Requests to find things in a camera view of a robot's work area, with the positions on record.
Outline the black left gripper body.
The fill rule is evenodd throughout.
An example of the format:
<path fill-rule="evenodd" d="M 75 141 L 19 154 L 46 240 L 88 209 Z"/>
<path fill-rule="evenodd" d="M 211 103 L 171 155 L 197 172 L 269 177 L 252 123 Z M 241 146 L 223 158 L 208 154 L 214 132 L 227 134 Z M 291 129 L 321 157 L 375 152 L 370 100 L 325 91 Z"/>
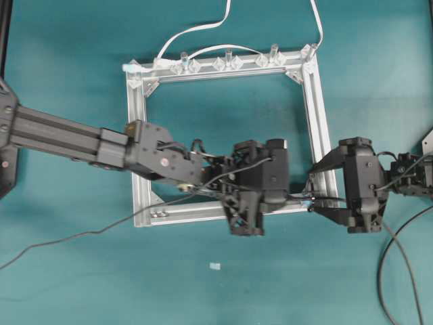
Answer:
<path fill-rule="evenodd" d="M 265 144 L 254 140 L 235 144 L 231 159 L 224 166 L 227 176 L 219 179 L 221 203 L 233 235 L 265 234 L 263 215 L 270 213 L 262 190 L 262 165 L 270 160 Z"/>

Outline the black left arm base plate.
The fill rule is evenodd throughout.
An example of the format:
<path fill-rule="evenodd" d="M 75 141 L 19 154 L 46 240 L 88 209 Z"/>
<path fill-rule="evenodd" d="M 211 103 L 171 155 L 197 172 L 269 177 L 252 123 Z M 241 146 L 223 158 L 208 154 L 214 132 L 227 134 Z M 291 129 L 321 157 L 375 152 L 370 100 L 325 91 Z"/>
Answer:
<path fill-rule="evenodd" d="M 1 149 L 1 198 L 9 194 L 17 183 L 19 149 L 6 146 Z"/>

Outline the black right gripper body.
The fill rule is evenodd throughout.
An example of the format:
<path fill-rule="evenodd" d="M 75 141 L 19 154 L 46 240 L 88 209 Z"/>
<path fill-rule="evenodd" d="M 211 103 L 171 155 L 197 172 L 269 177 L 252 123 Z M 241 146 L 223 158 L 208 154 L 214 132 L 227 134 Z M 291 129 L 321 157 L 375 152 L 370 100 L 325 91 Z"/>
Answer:
<path fill-rule="evenodd" d="M 385 184 L 385 176 L 371 140 L 354 137 L 339 145 L 344 152 L 346 207 L 352 218 L 348 233 L 380 232 L 388 195 L 376 192 Z"/>

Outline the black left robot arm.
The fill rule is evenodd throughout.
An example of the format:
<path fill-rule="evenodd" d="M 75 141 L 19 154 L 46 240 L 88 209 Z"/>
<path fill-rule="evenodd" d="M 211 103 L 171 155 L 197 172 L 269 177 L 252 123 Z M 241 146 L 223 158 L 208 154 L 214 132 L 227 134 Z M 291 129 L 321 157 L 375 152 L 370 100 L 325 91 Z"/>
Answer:
<path fill-rule="evenodd" d="M 130 171 L 218 198 L 232 234 L 263 235 L 263 216 L 288 199 L 288 150 L 283 139 L 241 142 L 228 156 L 205 151 L 202 141 L 176 142 L 164 127 L 136 120 L 119 133 L 23 107 L 1 84 L 1 194 L 16 184 L 18 153 L 28 148 L 91 166 Z"/>

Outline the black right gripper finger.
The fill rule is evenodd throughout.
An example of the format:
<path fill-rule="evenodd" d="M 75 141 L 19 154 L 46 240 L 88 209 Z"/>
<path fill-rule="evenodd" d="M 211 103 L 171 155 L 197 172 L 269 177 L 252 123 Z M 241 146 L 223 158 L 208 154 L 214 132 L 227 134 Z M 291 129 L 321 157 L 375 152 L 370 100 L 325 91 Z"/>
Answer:
<path fill-rule="evenodd" d="M 309 211 L 322 215 L 334 223 L 343 225 L 347 228 L 355 226 L 355 218 L 352 216 L 352 211 L 350 209 L 318 207 L 316 205 L 311 205 Z"/>
<path fill-rule="evenodd" d="M 309 174 L 333 171 L 342 168 L 347 155 L 345 147 L 337 147 L 328 152 L 319 162 L 316 162 L 309 170 Z"/>

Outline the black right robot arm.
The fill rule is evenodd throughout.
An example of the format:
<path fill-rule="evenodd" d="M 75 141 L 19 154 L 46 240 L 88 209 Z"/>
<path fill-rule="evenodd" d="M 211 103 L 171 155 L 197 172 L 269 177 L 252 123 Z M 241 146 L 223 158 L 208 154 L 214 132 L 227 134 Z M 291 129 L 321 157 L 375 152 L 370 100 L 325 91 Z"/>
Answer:
<path fill-rule="evenodd" d="M 350 234 L 382 230 L 389 192 L 432 197 L 432 174 L 426 171 L 432 166 L 431 152 L 423 156 L 399 154 L 387 171 L 371 145 L 370 139 L 362 137 L 343 139 L 310 170 L 343 170 L 346 206 L 324 207 L 314 202 L 311 210 L 347 227 Z"/>

